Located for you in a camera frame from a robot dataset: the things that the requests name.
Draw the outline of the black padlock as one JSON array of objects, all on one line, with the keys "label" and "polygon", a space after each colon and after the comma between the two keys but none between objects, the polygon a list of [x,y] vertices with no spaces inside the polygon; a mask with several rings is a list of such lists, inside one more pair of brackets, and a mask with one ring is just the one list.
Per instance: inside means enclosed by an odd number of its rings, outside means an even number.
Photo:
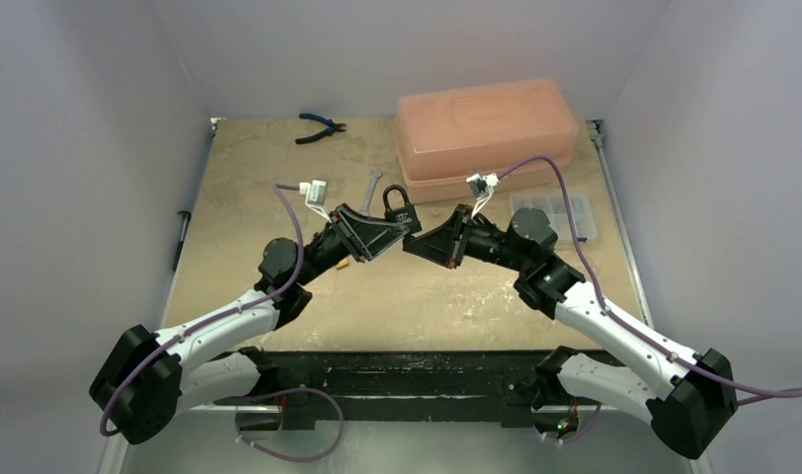
[{"label": "black padlock", "polygon": [[[390,196],[392,194],[397,194],[401,197],[402,204],[400,206],[393,207],[391,205]],[[422,224],[416,208],[411,203],[405,188],[400,185],[387,186],[382,193],[382,202],[386,220],[406,226],[410,234],[422,231]]]}]

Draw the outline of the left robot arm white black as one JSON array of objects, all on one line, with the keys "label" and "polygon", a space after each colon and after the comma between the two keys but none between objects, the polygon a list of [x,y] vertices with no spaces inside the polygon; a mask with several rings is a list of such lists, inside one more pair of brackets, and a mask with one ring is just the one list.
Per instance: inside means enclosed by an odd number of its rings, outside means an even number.
[{"label": "left robot arm white black", "polygon": [[305,286],[346,257],[374,260],[420,231],[412,211],[367,217],[346,204],[334,208],[310,242],[271,240],[260,279],[224,306],[160,331],[135,325],[121,335],[93,380],[89,395],[102,409],[100,432],[137,444],[154,437],[178,412],[181,384],[221,352],[296,319],[312,298]]}]

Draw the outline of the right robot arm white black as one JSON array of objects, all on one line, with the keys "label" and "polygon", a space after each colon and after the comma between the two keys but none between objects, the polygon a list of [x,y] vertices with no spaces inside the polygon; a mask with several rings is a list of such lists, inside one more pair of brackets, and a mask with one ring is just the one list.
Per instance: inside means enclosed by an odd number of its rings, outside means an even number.
[{"label": "right robot arm white black", "polygon": [[666,338],[600,295],[555,253],[558,236],[540,209],[521,208],[505,229],[459,205],[437,228],[403,240],[406,253],[454,270],[470,257],[514,270],[521,301],[587,336],[617,363],[559,347],[536,367],[531,405],[587,398],[647,424],[669,449],[699,458],[738,409],[730,361]]}]

